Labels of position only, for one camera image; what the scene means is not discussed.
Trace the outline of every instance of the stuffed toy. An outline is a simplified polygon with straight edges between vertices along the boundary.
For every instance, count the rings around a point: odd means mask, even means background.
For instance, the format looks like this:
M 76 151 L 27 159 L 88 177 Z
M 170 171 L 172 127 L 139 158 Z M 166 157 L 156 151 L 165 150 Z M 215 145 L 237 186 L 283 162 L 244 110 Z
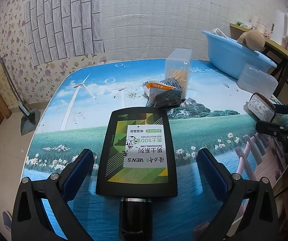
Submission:
M 237 43 L 248 47 L 253 51 L 260 51 L 264 48 L 265 38 L 258 30 L 251 30 L 249 32 L 242 33 Z

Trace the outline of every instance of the blue sky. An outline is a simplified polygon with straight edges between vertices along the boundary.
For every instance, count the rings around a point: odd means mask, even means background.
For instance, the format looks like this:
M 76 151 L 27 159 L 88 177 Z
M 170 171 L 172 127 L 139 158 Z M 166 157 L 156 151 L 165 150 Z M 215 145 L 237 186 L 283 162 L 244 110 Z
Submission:
M 145 106 L 142 84 L 147 80 L 164 79 L 165 60 L 141 60 L 109 63 L 87 67 L 72 73 L 60 86 L 40 121 L 37 133 L 57 131 L 76 90 L 72 84 L 85 81 L 85 86 L 96 97 L 80 88 L 69 116 L 66 129 L 106 126 L 111 112 L 122 108 L 122 89 L 125 87 L 125 107 Z M 212 70 L 210 62 L 192 61 L 192 72 L 187 96 L 211 110 L 233 109 L 244 113 L 243 105 L 251 94 L 240 90 L 232 78 Z

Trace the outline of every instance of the blue plastic basin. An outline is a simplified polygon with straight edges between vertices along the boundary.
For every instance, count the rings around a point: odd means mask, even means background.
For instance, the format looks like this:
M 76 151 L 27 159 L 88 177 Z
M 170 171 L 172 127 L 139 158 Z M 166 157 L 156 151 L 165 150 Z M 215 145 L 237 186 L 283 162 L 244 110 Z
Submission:
M 211 63 L 226 74 L 238 79 L 246 63 L 267 72 L 276 64 L 260 52 L 238 44 L 231 38 L 223 38 L 208 31 L 202 31 L 207 36 L 208 57 Z

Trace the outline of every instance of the floral wallpaper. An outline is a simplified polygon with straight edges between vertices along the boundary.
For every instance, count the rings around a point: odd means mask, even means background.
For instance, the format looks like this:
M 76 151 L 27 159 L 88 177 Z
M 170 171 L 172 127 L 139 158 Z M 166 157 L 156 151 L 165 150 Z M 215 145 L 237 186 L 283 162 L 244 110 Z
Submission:
M 75 70 L 106 62 L 105 54 L 71 57 L 33 66 L 25 31 L 24 4 L 29 0 L 0 0 L 0 54 L 21 97 L 28 103 L 48 101 Z M 0 64 L 0 95 L 9 108 L 17 106 Z

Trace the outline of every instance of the metal bolt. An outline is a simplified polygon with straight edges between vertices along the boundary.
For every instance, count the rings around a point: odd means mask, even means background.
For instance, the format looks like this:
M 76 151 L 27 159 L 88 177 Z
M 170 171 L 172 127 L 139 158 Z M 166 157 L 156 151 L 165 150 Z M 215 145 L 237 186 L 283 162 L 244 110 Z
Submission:
M 57 173 L 53 173 L 50 175 L 50 179 L 55 180 L 59 177 L 59 175 Z
M 265 178 L 265 177 L 264 177 L 264 178 L 262 178 L 262 182 L 265 183 L 265 184 L 267 184 L 267 183 L 269 183 L 270 181 L 268 180 L 268 178 Z
M 232 174 L 232 178 L 235 179 L 235 180 L 239 180 L 239 179 L 241 179 L 241 176 L 238 173 L 233 173 Z
M 22 182 L 23 184 L 26 184 L 28 181 L 29 181 L 29 178 L 23 178 L 21 182 Z

